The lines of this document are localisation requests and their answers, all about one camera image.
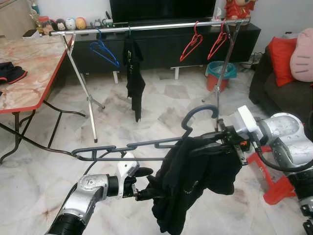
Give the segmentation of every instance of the tv stand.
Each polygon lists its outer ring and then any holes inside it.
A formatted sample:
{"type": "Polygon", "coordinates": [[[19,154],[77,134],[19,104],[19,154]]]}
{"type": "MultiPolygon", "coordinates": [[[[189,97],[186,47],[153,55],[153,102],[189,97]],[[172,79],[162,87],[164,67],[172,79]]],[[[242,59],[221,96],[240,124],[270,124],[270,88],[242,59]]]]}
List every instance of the tv stand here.
{"type": "MultiPolygon", "coordinates": [[[[185,46],[190,42],[194,31],[193,28],[171,28],[147,31],[133,31],[132,35],[138,43],[144,61],[141,69],[176,68],[176,76],[180,67],[206,65],[207,55],[220,33],[220,27],[202,26],[198,27],[198,33],[203,35],[203,42],[183,62],[179,61],[185,46]]],[[[238,34],[231,62],[248,61],[253,52],[255,43],[261,30],[253,24],[242,26],[238,34]]],[[[111,63],[90,51],[90,43],[96,41],[97,34],[76,35],[73,58],[81,73],[113,72],[117,82],[116,71],[126,71],[125,66],[115,67],[111,63]]],[[[106,33],[102,35],[105,45],[116,56],[123,61],[123,49],[125,33],[106,33]]],[[[224,60],[229,47],[227,41],[213,56],[211,61],[224,60]]]]}

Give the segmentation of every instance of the red table edge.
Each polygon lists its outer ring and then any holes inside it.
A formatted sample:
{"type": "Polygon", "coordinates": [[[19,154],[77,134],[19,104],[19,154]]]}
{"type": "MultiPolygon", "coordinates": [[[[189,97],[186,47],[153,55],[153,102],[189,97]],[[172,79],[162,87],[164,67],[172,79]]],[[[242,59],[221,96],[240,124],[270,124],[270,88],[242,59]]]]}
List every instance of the red table edge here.
{"type": "MultiPolygon", "coordinates": [[[[72,42],[72,38],[70,39],[70,41],[69,41],[69,43],[68,43],[69,46],[71,45],[71,42],[72,42]]],[[[57,75],[57,73],[58,73],[58,71],[59,71],[59,68],[61,67],[61,64],[62,64],[62,62],[63,62],[63,60],[64,60],[66,54],[67,54],[67,51],[64,50],[63,55],[62,55],[62,57],[61,57],[61,59],[60,59],[58,65],[57,65],[57,67],[55,68],[55,70],[54,70],[54,72],[53,72],[53,74],[52,74],[52,76],[51,76],[51,78],[50,78],[50,81],[49,81],[49,83],[47,84],[47,87],[45,88],[45,91],[44,91],[42,97],[40,98],[38,104],[36,104],[36,105],[34,105],[34,106],[30,106],[30,107],[19,108],[19,109],[0,110],[0,114],[17,113],[17,112],[26,112],[26,111],[32,111],[32,110],[35,110],[35,109],[40,108],[40,106],[41,106],[41,105],[43,104],[43,102],[44,102],[45,96],[47,95],[48,91],[50,90],[51,84],[52,84],[52,82],[54,81],[54,79],[55,79],[55,77],[56,77],[56,75],[57,75]]]]}

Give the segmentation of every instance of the red plush toy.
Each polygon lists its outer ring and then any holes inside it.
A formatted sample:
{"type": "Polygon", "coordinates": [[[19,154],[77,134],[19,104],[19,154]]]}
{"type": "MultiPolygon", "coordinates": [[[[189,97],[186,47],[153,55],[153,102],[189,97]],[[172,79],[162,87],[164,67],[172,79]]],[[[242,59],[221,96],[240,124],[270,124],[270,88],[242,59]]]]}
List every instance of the red plush toy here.
{"type": "Polygon", "coordinates": [[[254,10],[254,5],[257,0],[227,0],[226,3],[226,19],[249,19],[250,10],[254,10]]]}

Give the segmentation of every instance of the toy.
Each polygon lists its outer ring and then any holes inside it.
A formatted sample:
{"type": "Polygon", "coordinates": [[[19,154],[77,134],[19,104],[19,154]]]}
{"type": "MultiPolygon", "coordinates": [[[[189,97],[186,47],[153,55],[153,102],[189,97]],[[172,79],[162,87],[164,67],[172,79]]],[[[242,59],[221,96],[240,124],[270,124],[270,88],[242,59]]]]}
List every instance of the toy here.
{"type": "Polygon", "coordinates": [[[54,30],[54,31],[58,31],[57,23],[55,23],[54,20],[50,20],[50,22],[51,22],[51,26],[52,26],[53,30],[54,30]]]}
{"type": "Polygon", "coordinates": [[[100,28],[102,26],[101,24],[101,20],[100,19],[97,19],[94,21],[94,27],[97,27],[97,28],[100,28]]]}
{"type": "Polygon", "coordinates": [[[66,22],[66,27],[68,30],[75,30],[76,29],[76,23],[74,18],[67,18],[66,22]]]}
{"type": "Polygon", "coordinates": [[[86,29],[87,28],[86,20],[83,17],[76,18],[76,27],[80,30],[86,29]]]}
{"type": "Polygon", "coordinates": [[[44,32],[44,35],[49,35],[50,32],[54,31],[51,22],[52,22],[52,21],[48,21],[48,22],[43,23],[43,32],[44,32]]]}
{"type": "Polygon", "coordinates": [[[63,19],[57,19],[56,24],[58,26],[59,31],[64,31],[67,29],[65,21],[63,19]]]}
{"type": "Polygon", "coordinates": [[[254,5],[257,0],[227,0],[226,19],[250,19],[250,10],[254,10],[254,5]]]}

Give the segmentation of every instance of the black t-shirt on hanger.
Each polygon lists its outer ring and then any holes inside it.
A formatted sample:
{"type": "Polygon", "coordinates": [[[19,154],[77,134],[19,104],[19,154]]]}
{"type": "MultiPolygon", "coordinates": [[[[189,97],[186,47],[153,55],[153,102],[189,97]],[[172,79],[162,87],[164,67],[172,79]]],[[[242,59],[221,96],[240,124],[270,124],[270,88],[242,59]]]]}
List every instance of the black t-shirt on hanger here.
{"type": "Polygon", "coordinates": [[[132,110],[135,111],[135,119],[141,119],[141,99],[146,86],[140,74],[140,62],[143,61],[142,53],[136,41],[129,32],[126,34],[124,44],[124,65],[127,65],[127,89],[128,97],[132,98],[132,110]]]}

